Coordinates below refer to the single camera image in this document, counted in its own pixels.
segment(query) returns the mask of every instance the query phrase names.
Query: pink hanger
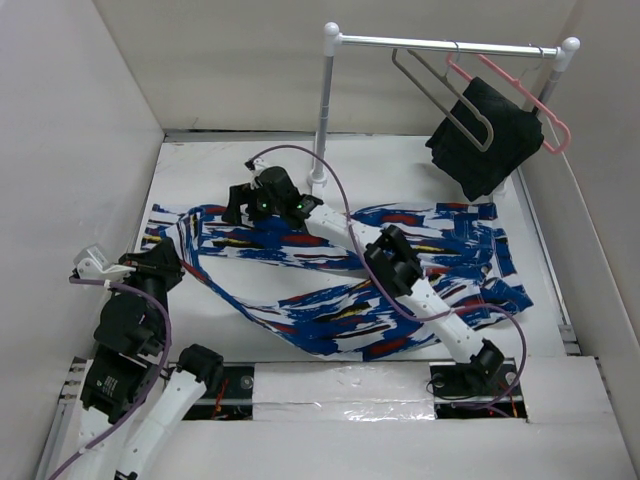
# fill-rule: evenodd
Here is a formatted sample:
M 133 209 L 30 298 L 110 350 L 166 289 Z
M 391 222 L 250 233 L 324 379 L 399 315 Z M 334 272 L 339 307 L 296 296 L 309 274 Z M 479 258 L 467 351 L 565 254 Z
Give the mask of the pink hanger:
M 571 130 L 569 130 L 569 127 L 567 127 L 567 125 L 565 123 L 563 123 L 560 120 L 558 120 L 558 117 L 556 117 L 555 113 L 553 113 L 551 110 L 549 110 L 549 107 L 547 107 L 544 103 L 542 103 L 540 100 L 538 100 L 536 97 L 534 97 L 529 90 L 524 88 L 522 86 L 522 83 L 520 82 L 520 79 L 513 78 L 507 72 L 502 70 L 498 65 L 496 65 L 491 60 L 489 60 L 486 56 L 481 55 L 481 54 L 478 54 L 477 56 L 478 56 L 478 58 L 480 59 L 480 61 L 482 63 L 484 63 L 487 67 L 489 67 L 491 70 L 496 72 L 502 78 L 504 78 L 507 82 L 509 82 L 509 84 L 512 87 L 514 87 L 522 95 L 524 95 L 527 100 L 529 100 L 536 107 L 538 107 L 538 109 L 541 112 L 544 112 L 544 114 L 547 117 L 549 117 L 549 119 L 551 120 L 551 123 L 553 123 L 556 127 L 558 127 L 559 130 L 562 131 L 562 133 L 564 135 L 564 141 L 558 147 L 556 147 L 556 148 L 552 147 L 551 144 L 549 142 L 547 142 L 546 140 L 544 141 L 544 143 L 542 145 L 544 146 L 544 148 L 546 150 L 548 150 L 549 152 L 553 153 L 554 155 L 557 155 L 559 153 L 564 152 L 567 149 L 567 147 L 569 147 L 569 144 L 571 143 Z M 447 65 L 451 66 L 451 68 L 453 70 L 455 70 L 455 72 L 458 73 L 467 82 L 470 82 L 472 80 L 471 75 L 469 75 L 467 72 L 465 72 L 453 60 L 451 60 L 452 57 L 453 57 L 453 53 L 450 53 L 449 55 L 447 55 Z

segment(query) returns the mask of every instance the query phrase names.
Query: white metal pole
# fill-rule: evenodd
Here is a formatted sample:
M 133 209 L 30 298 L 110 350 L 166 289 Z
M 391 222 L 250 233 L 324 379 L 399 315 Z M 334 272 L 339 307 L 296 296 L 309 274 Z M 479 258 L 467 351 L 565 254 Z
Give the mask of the white metal pole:
M 549 78 L 545 82 L 542 90 L 540 91 L 540 95 L 538 96 L 538 100 L 542 103 L 547 103 L 549 97 L 553 93 L 553 90 L 556 88 L 558 81 L 562 74 L 569 68 L 569 63 L 571 63 L 571 59 L 573 55 L 580 48 L 580 40 L 576 37 L 569 37 L 562 42 L 561 54 L 556 58 L 556 61 L 553 62 L 553 67 L 551 73 L 549 74 Z M 533 113 L 538 113 L 538 108 L 534 108 Z
M 494 45 L 490 43 L 451 42 L 447 40 L 416 40 L 409 38 L 362 37 L 340 35 L 340 45 L 361 45 L 370 47 L 408 48 L 413 50 L 433 50 L 436 52 L 483 53 L 485 55 L 506 55 L 554 59 L 560 55 L 558 47 L 536 47 L 520 45 Z
M 324 158 L 327 144 L 327 131 L 329 127 L 329 99 L 331 97 L 331 78 L 333 76 L 333 58 L 336 45 L 339 43 L 340 28 L 330 22 L 324 26 L 324 73 L 322 75 L 322 96 L 320 98 L 320 114 L 318 115 L 318 129 L 316 130 L 313 152 Z M 309 173 L 309 185 L 311 194 L 322 198 L 324 186 L 327 184 L 327 173 L 323 165 L 313 159 L 313 168 Z

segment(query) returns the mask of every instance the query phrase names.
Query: horizontal rod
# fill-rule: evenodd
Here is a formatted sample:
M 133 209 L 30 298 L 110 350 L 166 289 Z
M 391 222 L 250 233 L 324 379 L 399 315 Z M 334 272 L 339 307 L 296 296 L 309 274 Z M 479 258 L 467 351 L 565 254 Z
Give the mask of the horizontal rod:
M 340 35 L 341 45 L 366 45 L 371 47 L 412 48 L 437 52 L 484 53 L 514 57 L 556 58 L 562 51 L 557 47 L 533 47 L 518 45 L 491 45 L 488 43 L 451 42 L 446 40 L 413 40 L 409 38 L 361 37 Z

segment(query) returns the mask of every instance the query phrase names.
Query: black mounting bracket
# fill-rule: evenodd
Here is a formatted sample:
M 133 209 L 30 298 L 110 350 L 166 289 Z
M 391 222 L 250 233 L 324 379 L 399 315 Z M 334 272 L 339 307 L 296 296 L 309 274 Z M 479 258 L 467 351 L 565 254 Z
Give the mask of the black mounting bracket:
M 202 345 L 193 344 L 180 353 L 176 370 L 184 370 L 195 375 L 198 382 L 204 382 L 207 392 L 220 386 L 224 374 L 224 358 Z
M 157 365 L 141 365 L 99 346 L 80 394 L 82 406 L 101 411 L 114 424 L 138 400 L 157 369 Z
M 163 238 L 153 249 L 127 253 L 119 263 L 135 267 L 124 283 L 148 293 L 167 307 L 167 292 L 184 276 L 173 240 Z M 93 338 L 122 355 L 157 355 L 164 346 L 166 332 L 160 312 L 137 295 L 113 293 L 100 313 Z
M 483 346 L 469 363 L 431 367 L 433 391 L 443 397 L 481 396 L 490 391 L 498 374 L 508 368 L 504 355 L 493 342 L 482 339 Z
M 411 295 L 411 287 L 422 278 L 420 260 L 395 225 L 385 228 L 374 243 L 367 245 L 364 258 L 393 298 Z
M 229 187 L 229 203 L 222 221 L 242 224 L 241 207 L 247 205 L 249 220 L 277 215 L 294 230 L 306 230 L 304 221 L 323 201 L 313 195 L 301 194 L 282 167 L 265 168 L 254 179 L 254 185 L 244 183 Z

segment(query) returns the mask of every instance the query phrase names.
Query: black shirt on hanger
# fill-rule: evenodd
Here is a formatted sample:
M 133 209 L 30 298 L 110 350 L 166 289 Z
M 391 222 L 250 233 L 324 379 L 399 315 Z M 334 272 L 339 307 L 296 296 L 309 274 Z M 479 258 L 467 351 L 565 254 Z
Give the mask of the black shirt on hanger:
M 544 136 L 542 124 L 531 112 L 515 103 L 479 77 L 474 78 L 463 95 L 493 126 L 494 138 L 486 152 L 480 152 L 449 119 L 445 119 L 427 142 L 433 163 L 456 180 L 465 196 L 474 201 L 489 195 L 518 165 L 536 153 Z M 451 113 L 481 143 L 487 131 L 458 101 Z

